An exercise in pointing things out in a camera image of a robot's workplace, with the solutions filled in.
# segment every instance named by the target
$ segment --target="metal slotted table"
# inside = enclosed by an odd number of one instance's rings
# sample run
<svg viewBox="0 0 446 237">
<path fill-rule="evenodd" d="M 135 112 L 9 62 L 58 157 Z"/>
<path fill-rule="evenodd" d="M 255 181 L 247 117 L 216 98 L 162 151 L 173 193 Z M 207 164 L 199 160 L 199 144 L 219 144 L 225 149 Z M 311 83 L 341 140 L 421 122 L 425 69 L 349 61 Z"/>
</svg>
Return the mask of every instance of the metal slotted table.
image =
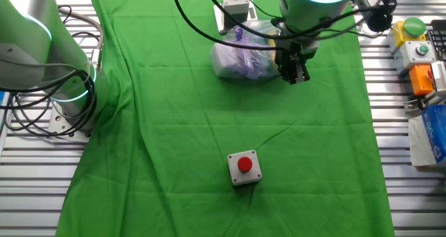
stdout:
<svg viewBox="0 0 446 237">
<path fill-rule="evenodd" d="M 73 11 L 98 20 L 91 0 L 56 0 Z M 446 0 L 398 0 L 394 20 L 421 18 L 428 28 L 446 14 Z M 71 20 L 71 33 L 90 31 L 89 24 Z M 397 236 L 446 236 L 446 185 L 442 169 L 410 165 L 408 116 L 385 36 L 359 38 L 376 138 Z M 91 55 L 94 38 L 76 37 Z M 30 95 L 24 100 L 37 100 Z M 44 104 L 26 112 L 36 117 Z M 39 123 L 48 126 L 51 110 Z M 64 197 L 85 144 L 49 143 L 23 132 L 9 132 L 0 158 L 0 236 L 53 236 Z"/>
</svg>

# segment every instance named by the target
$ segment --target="emergency stop button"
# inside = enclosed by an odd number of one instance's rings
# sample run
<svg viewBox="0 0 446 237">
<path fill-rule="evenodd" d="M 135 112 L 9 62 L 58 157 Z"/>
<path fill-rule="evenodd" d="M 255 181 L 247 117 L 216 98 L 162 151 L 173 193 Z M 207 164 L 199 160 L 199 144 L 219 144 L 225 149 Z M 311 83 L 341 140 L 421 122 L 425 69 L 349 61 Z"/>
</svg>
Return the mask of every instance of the emergency stop button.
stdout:
<svg viewBox="0 0 446 237">
<path fill-rule="evenodd" d="M 237 162 L 237 166 L 241 172 L 249 172 L 252 168 L 252 160 L 248 157 L 241 157 Z"/>
</svg>

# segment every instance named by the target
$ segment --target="plastic bag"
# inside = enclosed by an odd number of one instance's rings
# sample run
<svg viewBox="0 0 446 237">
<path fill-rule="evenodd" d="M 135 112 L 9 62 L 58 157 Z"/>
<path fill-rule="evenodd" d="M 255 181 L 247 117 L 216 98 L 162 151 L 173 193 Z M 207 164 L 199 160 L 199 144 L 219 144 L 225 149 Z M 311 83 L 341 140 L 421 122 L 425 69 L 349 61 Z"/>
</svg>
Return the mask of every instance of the plastic bag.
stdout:
<svg viewBox="0 0 446 237">
<path fill-rule="evenodd" d="M 274 35 L 279 29 L 270 20 L 250 20 L 245 25 L 261 33 Z M 239 26 L 223 37 L 224 41 L 247 46 L 269 47 L 268 40 L 250 33 Z M 210 51 L 210 62 L 215 74 L 223 78 L 274 77 L 279 73 L 274 63 L 275 51 L 239 49 L 216 43 Z"/>
</svg>

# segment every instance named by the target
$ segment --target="control box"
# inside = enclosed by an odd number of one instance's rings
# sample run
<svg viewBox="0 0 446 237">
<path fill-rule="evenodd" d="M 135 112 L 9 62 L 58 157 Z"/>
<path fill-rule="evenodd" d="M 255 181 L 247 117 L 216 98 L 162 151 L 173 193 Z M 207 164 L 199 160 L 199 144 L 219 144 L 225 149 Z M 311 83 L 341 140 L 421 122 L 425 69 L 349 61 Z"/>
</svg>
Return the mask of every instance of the control box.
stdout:
<svg viewBox="0 0 446 237">
<path fill-rule="evenodd" d="M 254 4 L 250 0 L 222 0 L 221 6 L 238 22 L 257 20 Z M 225 15 L 217 6 L 214 6 L 215 19 L 218 31 L 223 34 L 237 25 L 228 15 Z"/>
<path fill-rule="evenodd" d="M 232 185 L 254 183 L 262 179 L 257 153 L 254 150 L 228 155 Z"/>
<path fill-rule="evenodd" d="M 407 41 L 425 41 L 425 31 L 426 25 L 416 17 L 398 21 L 387 35 L 391 53 L 395 53 Z"/>
<path fill-rule="evenodd" d="M 431 65 L 428 63 L 417 64 L 409 70 L 410 83 L 413 94 L 424 96 L 433 91 L 432 75 L 429 74 Z"/>
<path fill-rule="evenodd" d="M 405 76 L 416 64 L 433 63 L 436 61 L 435 50 L 429 41 L 408 41 L 394 54 L 394 64 L 397 73 Z"/>
</svg>

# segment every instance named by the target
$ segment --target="green tablecloth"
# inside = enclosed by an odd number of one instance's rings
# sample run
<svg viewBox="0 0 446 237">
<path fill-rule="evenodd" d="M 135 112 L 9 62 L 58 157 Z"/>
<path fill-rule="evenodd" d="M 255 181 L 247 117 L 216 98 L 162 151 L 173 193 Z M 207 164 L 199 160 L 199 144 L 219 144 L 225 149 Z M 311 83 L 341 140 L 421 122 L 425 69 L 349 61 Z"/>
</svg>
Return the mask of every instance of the green tablecloth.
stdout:
<svg viewBox="0 0 446 237">
<path fill-rule="evenodd" d="M 218 37 L 209 0 L 180 1 Z M 173 0 L 93 5 L 112 90 L 58 236 L 394 235 L 355 35 L 321 43 L 310 82 L 231 81 Z M 226 157 L 251 149 L 263 179 L 234 189 Z"/>
</svg>

